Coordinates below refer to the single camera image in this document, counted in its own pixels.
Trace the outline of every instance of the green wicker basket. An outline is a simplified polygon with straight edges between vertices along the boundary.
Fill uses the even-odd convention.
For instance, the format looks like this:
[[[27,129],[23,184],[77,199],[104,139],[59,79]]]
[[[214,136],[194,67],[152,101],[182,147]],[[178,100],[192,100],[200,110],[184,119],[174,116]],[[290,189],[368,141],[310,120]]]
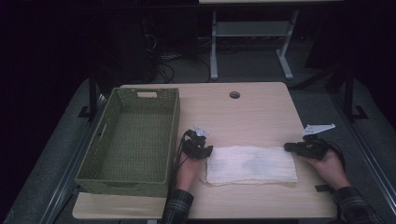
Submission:
[[[76,182],[89,193],[165,198],[179,114],[178,89],[114,89]]]

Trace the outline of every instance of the person's arm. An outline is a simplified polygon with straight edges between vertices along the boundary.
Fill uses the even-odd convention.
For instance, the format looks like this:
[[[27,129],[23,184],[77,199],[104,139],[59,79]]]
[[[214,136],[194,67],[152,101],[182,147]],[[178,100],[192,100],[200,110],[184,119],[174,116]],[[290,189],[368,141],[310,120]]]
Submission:
[[[352,187],[334,151],[329,150],[321,161],[304,157],[301,159],[314,166],[320,176],[335,189],[333,197],[347,223],[386,223],[359,191]]]
[[[194,199],[190,191],[205,160],[192,160],[182,153],[180,162],[182,164],[177,171],[175,190],[165,205],[162,224],[181,224],[187,221]]]

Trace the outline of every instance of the hand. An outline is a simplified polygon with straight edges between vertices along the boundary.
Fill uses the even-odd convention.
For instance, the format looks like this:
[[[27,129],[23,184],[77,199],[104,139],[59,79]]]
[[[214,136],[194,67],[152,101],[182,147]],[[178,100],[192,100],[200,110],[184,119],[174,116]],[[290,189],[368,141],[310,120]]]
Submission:
[[[334,151],[329,149],[321,161],[305,157],[300,158],[314,166],[319,175],[335,190],[352,186],[347,179],[342,163]]]
[[[180,156],[180,163],[182,164],[177,171],[175,188],[190,191],[192,184],[201,172],[205,160],[192,160],[183,152]]]

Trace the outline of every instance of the white towel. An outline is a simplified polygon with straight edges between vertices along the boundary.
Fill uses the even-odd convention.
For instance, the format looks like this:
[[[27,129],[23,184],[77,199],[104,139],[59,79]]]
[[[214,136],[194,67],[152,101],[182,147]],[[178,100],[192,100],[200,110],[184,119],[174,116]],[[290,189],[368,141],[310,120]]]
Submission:
[[[294,159],[283,147],[214,147],[206,164],[203,180],[213,186],[298,181]]]

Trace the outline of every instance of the sleeve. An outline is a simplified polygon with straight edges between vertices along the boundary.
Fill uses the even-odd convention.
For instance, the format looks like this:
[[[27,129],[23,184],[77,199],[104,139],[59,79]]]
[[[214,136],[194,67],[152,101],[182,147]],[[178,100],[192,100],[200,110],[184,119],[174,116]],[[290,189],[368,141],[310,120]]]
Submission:
[[[185,190],[175,189],[164,209],[161,224],[182,224],[187,221],[194,197]]]
[[[356,188],[341,188],[333,197],[340,205],[347,223],[386,223]]]

